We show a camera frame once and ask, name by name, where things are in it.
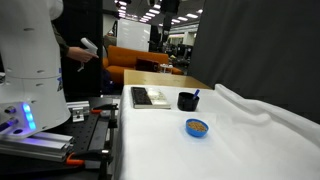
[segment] black cup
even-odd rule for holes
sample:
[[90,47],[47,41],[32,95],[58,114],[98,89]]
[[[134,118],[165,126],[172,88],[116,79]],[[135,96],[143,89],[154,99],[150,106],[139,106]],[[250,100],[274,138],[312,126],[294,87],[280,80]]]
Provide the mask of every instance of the black cup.
[[195,111],[199,102],[199,96],[193,99],[193,94],[188,92],[179,93],[178,108],[181,111]]

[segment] orange couch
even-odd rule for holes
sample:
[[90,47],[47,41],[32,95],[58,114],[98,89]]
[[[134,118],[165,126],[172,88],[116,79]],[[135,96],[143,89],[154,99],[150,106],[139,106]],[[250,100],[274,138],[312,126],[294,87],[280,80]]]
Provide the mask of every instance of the orange couch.
[[[123,84],[124,70],[134,70],[137,58],[150,59],[160,64],[168,64],[168,54],[143,52],[110,45],[108,57],[103,58],[103,68],[110,72],[111,80],[116,84]],[[172,74],[182,75],[178,68],[173,68]]]

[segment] ceiling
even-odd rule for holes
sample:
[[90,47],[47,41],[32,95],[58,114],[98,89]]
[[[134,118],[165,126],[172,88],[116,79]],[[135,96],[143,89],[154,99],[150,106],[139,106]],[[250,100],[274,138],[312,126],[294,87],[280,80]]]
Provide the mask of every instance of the ceiling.
[[[187,18],[188,21],[182,21],[182,20],[177,19],[180,21],[180,23],[174,23],[172,25],[172,27],[178,27],[178,26],[183,26],[183,25],[187,25],[187,24],[198,23],[200,20],[201,14],[197,13],[197,11],[202,9],[204,1],[205,0],[182,0],[179,5],[179,10],[178,10],[177,16],[174,16],[173,18],[177,19],[178,17],[184,17],[184,18]],[[103,3],[104,3],[103,8],[105,10],[118,11],[114,0],[104,0]],[[147,3],[147,0],[132,0],[131,4],[127,4],[124,7],[126,7],[126,10],[125,10],[126,18],[129,18],[129,19],[133,18],[135,20],[140,20],[140,18],[145,16],[146,13],[149,12],[150,9],[160,11],[160,9],[152,8],[151,6],[149,6]],[[186,17],[186,15],[189,13],[197,15],[198,17],[197,18]],[[163,23],[163,19],[164,19],[164,15],[162,13],[160,13],[160,14],[156,14],[155,17],[153,17],[152,19],[150,19],[146,23],[159,26],[159,24]]]

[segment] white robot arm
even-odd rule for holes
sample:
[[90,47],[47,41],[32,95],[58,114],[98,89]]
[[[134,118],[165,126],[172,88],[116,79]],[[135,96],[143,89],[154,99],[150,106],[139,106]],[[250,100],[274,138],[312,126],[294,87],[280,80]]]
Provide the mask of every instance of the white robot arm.
[[51,20],[62,0],[9,0],[0,6],[0,139],[23,139],[70,117],[64,98],[59,46]]

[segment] white tablecloth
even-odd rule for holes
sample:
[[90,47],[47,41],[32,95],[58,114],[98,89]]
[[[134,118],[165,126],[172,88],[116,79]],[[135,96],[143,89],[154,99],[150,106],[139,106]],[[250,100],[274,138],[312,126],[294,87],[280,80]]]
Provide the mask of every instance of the white tablecloth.
[[[222,85],[201,89],[195,112],[177,107],[179,92],[196,89],[157,87],[171,110],[134,109],[125,86],[120,109],[121,180],[319,180],[320,126],[284,109],[247,100]],[[195,138],[185,121],[209,126]]]

